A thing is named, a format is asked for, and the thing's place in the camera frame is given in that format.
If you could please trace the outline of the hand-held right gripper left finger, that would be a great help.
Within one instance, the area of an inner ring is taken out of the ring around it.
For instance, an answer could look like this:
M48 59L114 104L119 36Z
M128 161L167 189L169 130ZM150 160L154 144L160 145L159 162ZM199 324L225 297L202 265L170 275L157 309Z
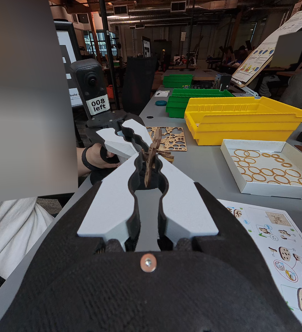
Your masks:
M142 155L136 153L97 183L97 193L77 231L79 237L116 239L124 251L135 251L141 229L135 195L141 169Z

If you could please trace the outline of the black metal pole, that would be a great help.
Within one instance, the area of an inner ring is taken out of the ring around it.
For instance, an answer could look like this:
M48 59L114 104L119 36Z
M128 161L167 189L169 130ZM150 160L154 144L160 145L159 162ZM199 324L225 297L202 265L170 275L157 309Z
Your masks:
M113 55L112 55L112 47L111 47L111 41L110 41L105 1L99 0L99 6L100 6L100 15L101 15L102 24L103 24L105 44L106 44L106 48L107 48L109 69L110 69L110 74L111 74L111 79L112 79L114 101L115 101L116 109L120 110L120 102L119 102L118 91L117 91L116 74L115 74L115 69L114 69L114 61L113 61Z

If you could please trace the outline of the yellow plastic bin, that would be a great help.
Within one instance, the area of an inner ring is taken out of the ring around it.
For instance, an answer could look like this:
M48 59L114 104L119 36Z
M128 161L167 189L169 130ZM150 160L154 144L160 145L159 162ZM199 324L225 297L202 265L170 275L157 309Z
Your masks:
M266 97L191 98L184 118L198 132L292 132L302 122L302 109Z
M302 122L297 114L186 112L184 118L199 146L219 146L224 139L286 141Z

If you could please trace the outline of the black mesh office chair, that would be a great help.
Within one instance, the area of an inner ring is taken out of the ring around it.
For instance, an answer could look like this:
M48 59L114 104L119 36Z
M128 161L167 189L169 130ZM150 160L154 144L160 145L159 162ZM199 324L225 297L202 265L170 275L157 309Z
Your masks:
M122 89L122 105L127 113L140 115L150 100L157 57L129 57Z

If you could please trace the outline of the punched-out wooden parts sheet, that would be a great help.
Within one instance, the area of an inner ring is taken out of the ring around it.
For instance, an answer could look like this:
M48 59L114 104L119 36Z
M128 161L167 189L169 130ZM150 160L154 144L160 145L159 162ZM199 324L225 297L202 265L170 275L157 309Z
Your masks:
M153 139L157 129L161 129L162 151L187 151L185 135L182 127L146 127L151 139Z

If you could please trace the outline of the wooden model assembly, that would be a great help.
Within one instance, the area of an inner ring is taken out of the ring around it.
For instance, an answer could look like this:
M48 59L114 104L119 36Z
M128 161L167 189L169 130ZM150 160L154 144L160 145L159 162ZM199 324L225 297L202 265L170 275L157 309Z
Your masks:
M151 184L152 169L155 168L156 154L158 153L159 155L164 157L170 163L173 163L173 161L174 161L174 156L171 155L171 152L160 150L161 137L162 137L162 130L161 130L161 128L157 128L157 130L154 133L152 143L149 146L148 152L146 153L143 149L141 150L143 159L146 163L144 185L147 189L149 188L149 186Z

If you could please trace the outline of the person's left hand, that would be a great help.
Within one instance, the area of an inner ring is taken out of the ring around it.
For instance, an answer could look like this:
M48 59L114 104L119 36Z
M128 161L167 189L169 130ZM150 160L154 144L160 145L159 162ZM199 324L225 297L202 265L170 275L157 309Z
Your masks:
M90 148L87 149L86 151L86 159L87 161L95 167L98 167L100 169L105 169L105 168L117 168L120 166L120 163L116 164L110 164L107 161L103 160L100 151L103 146L100 143L96 143Z

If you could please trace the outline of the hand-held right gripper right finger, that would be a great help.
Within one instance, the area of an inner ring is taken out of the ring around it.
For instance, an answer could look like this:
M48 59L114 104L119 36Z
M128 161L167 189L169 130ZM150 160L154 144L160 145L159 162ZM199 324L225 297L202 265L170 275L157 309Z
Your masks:
M173 248L180 239L215 236L219 230L196 183L162 156L157 156L158 246Z

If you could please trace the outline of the black framed sign board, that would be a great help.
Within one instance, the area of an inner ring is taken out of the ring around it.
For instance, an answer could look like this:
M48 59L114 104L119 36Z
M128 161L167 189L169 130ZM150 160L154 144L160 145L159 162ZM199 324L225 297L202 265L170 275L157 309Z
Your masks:
M82 100L77 85L72 79L70 68L72 63L82 59L73 23L64 19L54 19L54 25L64 63L71 106L82 107Z

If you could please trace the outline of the green plastic bin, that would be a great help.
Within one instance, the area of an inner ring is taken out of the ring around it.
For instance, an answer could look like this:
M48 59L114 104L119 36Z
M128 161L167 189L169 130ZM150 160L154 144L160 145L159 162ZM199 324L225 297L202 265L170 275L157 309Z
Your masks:
M179 89L174 88L171 96L169 96L168 104L170 102L188 103L190 98L217 98L217 97L234 97L228 90L220 91L217 89Z
M190 89L193 77L191 74L170 74L164 76L162 84L165 88Z
M189 99L190 97L170 96L166 105L169 118L184 118Z

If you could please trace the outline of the group of rubber bands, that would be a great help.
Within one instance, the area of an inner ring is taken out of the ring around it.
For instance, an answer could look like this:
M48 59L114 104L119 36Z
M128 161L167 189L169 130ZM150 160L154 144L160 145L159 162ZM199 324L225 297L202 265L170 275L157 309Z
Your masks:
M244 149L228 151L246 182L302 186L302 166L281 152Z

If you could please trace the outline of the clipboard with instruction sheet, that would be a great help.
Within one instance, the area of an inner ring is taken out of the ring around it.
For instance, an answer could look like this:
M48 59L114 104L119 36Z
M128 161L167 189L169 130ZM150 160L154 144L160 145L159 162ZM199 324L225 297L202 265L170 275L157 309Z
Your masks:
M240 65L232 75L233 83L247 92L246 96L258 96L248 85L266 71L289 69L302 62L302 11L295 13L281 27L272 32Z

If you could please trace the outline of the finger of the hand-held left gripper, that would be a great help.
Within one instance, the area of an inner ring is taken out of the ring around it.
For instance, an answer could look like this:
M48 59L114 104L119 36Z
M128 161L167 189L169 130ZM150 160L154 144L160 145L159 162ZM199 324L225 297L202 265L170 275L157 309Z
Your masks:
M121 131L126 140L133 141L144 150L149 150L152 139L143 123L128 119L121 124Z
M104 140L104 146L107 151L118 156L121 164L127 163L129 166L135 166L134 162L139 156L136 148L131 142L117 135L114 128L104 128L96 132Z

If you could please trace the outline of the white cardboard tray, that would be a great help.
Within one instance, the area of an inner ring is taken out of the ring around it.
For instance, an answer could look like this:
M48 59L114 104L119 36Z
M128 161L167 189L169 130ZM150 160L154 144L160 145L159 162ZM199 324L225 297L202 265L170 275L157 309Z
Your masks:
M297 163L298 166L302 166L302 153L295 147L286 142L224 139L220 149L241 193L258 196L302 199L302 186L246 182L239 174L228 151L229 149L244 149L264 152L281 152L291 161Z

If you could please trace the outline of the black cardboard box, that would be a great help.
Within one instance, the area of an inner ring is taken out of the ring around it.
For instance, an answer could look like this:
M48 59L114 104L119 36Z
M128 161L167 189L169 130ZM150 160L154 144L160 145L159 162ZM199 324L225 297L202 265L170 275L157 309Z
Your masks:
M212 88L223 92L228 90L232 79L232 75L228 73L217 73Z

